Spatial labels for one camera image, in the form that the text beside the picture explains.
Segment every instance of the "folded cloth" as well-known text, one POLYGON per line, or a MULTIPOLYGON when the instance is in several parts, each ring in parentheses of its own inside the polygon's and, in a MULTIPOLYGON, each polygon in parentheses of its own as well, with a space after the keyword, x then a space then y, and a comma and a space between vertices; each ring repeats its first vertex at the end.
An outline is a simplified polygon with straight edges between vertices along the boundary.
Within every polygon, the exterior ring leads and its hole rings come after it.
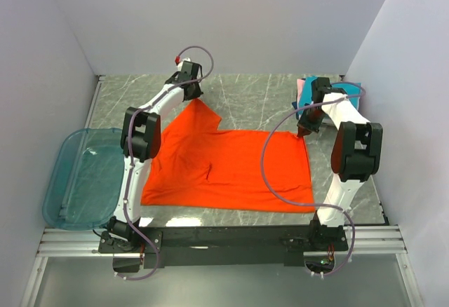
MULTIPOLYGON (((268 132, 218 130, 221 118, 195 99, 163 131, 142 194, 143 205, 183 205, 270 212, 313 212, 289 205, 265 186, 260 154, 268 132)), ((270 184, 283 197, 313 203, 304 140, 276 132, 264 160, 270 184)))

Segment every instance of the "orange cloth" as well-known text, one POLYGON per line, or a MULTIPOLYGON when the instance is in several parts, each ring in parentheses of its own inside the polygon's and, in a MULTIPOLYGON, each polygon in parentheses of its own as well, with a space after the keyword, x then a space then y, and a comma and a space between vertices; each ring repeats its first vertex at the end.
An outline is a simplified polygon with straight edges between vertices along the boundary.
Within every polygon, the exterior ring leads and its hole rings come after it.
MULTIPOLYGON (((221 118, 195 99, 162 133, 143 205, 184 205, 270 212, 313 212, 289 205, 265 186, 260 154, 268 132, 217 130, 221 118)), ((265 154, 268 180, 283 197, 313 203, 303 139, 276 132, 265 154)))

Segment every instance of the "gray floor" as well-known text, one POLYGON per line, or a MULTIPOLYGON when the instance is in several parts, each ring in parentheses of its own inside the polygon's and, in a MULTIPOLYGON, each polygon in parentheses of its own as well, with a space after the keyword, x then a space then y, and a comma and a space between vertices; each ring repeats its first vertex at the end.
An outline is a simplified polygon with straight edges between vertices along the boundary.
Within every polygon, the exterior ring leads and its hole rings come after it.
MULTIPOLYGON (((95 103, 91 128, 123 126, 125 110, 138 107, 157 94, 168 75, 105 76, 95 103)), ((222 117, 220 129, 270 130, 296 98, 296 80, 292 74, 213 75, 202 83, 201 99, 222 117)), ((337 81, 338 76, 330 76, 337 81)), ((165 127, 185 104, 178 107, 163 122, 165 127)), ((280 130, 296 131, 294 117, 280 130)), ((330 153, 336 130, 324 126, 320 133, 306 138, 316 202, 326 197, 331 182, 330 153)), ((382 208, 369 179, 356 194, 349 212, 356 224, 383 224, 382 208)), ((311 214, 284 214, 243 210, 219 210, 199 207, 142 206, 142 225, 151 226, 221 226, 308 224, 311 214)))
POLYGON ((252 265, 164 268, 139 282, 115 278, 111 259, 52 258, 35 306, 410 306, 394 255, 353 258, 323 281, 304 268, 252 265))

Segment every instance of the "wall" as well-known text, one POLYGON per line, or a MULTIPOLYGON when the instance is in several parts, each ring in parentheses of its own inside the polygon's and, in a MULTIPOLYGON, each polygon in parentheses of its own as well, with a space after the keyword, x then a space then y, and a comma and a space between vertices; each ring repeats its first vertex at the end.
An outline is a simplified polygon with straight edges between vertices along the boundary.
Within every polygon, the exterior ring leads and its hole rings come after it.
POLYGON ((56 1, 96 74, 172 72, 195 43, 214 54, 217 73, 343 74, 384 2, 56 1))
POLYGON ((54 0, 0 0, 0 296, 22 298, 63 139, 82 128, 92 73, 54 0))
POLYGON ((449 303, 449 0, 386 0, 347 78, 384 126, 377 187, 426 306, 449 303))

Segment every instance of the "teal plastic bin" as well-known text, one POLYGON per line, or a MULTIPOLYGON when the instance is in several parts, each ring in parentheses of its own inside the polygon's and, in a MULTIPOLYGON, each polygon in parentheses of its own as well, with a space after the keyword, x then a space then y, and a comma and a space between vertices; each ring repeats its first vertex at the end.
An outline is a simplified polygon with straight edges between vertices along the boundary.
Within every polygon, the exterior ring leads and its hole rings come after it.
POLYGON ((50 226, 79 231, 109 221, 125 165, 120 138, 118 128, 85 128, 64 141, 42 207, 50 226))

